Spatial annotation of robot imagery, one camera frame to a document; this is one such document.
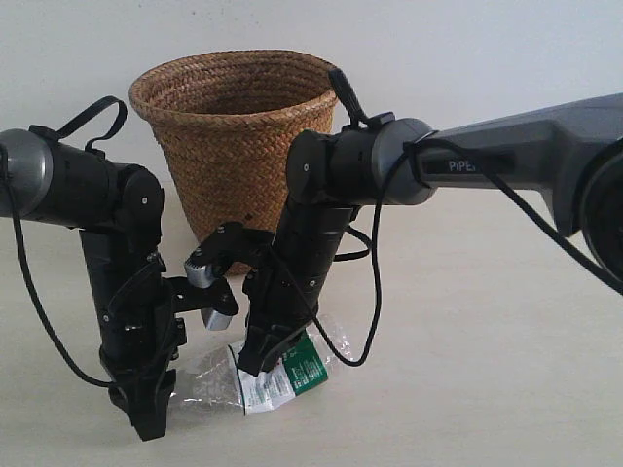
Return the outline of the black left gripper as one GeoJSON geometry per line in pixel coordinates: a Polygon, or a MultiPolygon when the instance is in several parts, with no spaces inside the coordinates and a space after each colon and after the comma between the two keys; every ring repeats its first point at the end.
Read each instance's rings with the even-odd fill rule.
{"type": "Polygon", "coordinates": [[[104,268],[98,309],[102,332],[100,360],[110,378],[111,403],[120,409],[143,442],[163,437],[176,371],[134,383],[167,366],[165,358],[178,345],[176,298],[163,277],[165,263],[158,252],[125,257],[104,268]]]}

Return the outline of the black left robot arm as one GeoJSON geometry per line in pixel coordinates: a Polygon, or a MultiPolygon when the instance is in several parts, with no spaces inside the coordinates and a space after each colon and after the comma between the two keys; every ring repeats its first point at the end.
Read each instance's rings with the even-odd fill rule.
{"type": "Polygon", "coordinates": [[[78,231],[111,402],[143,441],[166,432],[185,333],[158,251],[164,191],[145,167],[114,163],[35,129],[1,133],[1,214],[78,231]]]}

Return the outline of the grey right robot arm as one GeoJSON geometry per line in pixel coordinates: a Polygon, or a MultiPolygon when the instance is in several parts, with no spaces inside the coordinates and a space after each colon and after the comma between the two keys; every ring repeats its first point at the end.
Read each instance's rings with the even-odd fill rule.
{"type": "Polygon", "coordinates": [[[441,188],[497,189],[584,268],[622,287],[622,97],[618,93],[435,130],[379,117],[306,130],[286,163],[287,198],[256,282],[238,364],[257,375],[314,320],[337,248],[366,205],[418,205],[441,188]]]}

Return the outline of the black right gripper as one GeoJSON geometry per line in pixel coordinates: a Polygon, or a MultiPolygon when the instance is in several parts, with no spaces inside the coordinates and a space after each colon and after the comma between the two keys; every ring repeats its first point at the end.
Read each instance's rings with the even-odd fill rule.
{"type": "Polygon", "coordinates": [[[257,279],[247,287],[246,336],[237,361],[237,367],[252,376],[272,370],[281,356],[299,342],[312,322],[283,265],[296,279],[312,310],[317,312],[324,272],[297,270],[294,264],[277,260],[274,253],[267,252],[258,267],[257,279]]]}

